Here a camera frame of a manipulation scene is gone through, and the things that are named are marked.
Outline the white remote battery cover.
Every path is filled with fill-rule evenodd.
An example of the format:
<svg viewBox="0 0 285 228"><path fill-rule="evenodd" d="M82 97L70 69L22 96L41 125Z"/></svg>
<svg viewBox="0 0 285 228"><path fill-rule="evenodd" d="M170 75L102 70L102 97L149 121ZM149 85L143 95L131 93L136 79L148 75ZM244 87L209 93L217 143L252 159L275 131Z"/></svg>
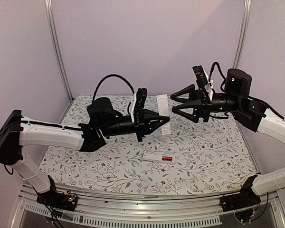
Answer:
<svg viewBox="0 0 285 228"><path fill-rule="evenodd" d="M165 117L170 117L169 116L169 102L168 102L167 94L157 95L156 99L157 99L157 106L158 106L159 115L165 116ZM161 134L162 134L162 136L171 134L171 125L170 125L169 120L167 123L165 123L163 126L161 126Z"/></svg>

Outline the white remote control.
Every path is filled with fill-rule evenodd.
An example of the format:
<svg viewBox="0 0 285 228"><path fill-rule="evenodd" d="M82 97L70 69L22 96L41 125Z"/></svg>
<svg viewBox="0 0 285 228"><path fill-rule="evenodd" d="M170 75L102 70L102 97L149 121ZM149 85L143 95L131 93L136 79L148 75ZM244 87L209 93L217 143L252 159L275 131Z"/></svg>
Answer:
<svg viewBox="0 0 285 228"><path fill-rule="evenodd" d="M173 161L163 161L162 156L165 156L165 155L155 155L155 154L146 154L145 153L142 156L142 160L147 161L147 162L161 162L161 163L169 163L169 164L175 163L175 159L173 157L172 157Z"/></svg>

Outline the red AAA battery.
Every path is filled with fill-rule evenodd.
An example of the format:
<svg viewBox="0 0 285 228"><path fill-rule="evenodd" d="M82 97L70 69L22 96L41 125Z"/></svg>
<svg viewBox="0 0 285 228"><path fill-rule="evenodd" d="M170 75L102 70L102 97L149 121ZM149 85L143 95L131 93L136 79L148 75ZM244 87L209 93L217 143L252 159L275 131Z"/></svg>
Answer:
<svg viewBox="0 0 285 228"><path fill-rule="evenodd" d="M163 161L173 161L172 157L162 156Z"/></svg>

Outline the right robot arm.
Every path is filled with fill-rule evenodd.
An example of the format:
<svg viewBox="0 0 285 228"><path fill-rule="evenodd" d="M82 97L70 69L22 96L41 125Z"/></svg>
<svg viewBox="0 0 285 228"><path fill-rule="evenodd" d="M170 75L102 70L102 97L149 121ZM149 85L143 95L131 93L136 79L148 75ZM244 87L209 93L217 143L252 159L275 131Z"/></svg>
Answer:
<svg viewBox="0 0 285 228"><path fill-rule="evenodd" d="M172 112L195 123L208 122L211 113L231 113L244 127L268 135L285 144L285 118L268 103L249 95L252 77L231 68L221 84L222 92L213 89L211 75L202 66L194 66L196 84L171 95L179 102Z"/></svg>

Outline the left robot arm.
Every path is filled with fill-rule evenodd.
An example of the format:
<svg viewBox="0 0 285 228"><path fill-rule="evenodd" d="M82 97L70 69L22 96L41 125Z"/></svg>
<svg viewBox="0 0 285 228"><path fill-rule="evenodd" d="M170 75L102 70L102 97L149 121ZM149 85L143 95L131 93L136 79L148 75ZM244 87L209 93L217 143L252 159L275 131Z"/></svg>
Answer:
<svg viewBox="0 0 285 228"><path fill-rule="evenodd" d="M106 138L133 133L141 142L170 120L168 113L146 109L144 103L144 98L132 99L129 115L123 115L109 98L101 97L87 107L89 122L78 125L39 122L14 110L0 129L0 163L14 169L50 206L57 206L61 196L54 181L22 152L22 147L44 145L95 152L106 145Z"/></svg>

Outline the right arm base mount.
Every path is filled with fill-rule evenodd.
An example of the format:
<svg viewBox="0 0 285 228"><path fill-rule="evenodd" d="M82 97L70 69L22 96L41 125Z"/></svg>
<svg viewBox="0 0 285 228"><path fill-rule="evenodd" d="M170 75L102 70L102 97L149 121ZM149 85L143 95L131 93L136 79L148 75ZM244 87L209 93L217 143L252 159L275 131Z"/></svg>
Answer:
<svg viewBox="0 0 285 228"><path fill-rule="evenodd" d="M252 190L252 183L257 175L249 177L243 184L239 193L223 195L220 198L219 204L223 211L231 211L250 207L261 202L261 199Z"/></svg>

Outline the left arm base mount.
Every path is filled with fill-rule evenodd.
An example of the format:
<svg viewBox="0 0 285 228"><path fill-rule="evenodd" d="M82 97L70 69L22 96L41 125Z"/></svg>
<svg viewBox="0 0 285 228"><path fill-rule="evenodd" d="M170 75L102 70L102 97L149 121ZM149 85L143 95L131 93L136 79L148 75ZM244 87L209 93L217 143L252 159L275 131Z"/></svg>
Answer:
<svg viewBox="0 0 285 228"><path fill-rule="evenodd" d="M54 180L48 175L50 188L45 193L38 193L37 203L48 207L63 209L74 212L77 206L78 195L66 191L64 193L57 192Z"/></svg>

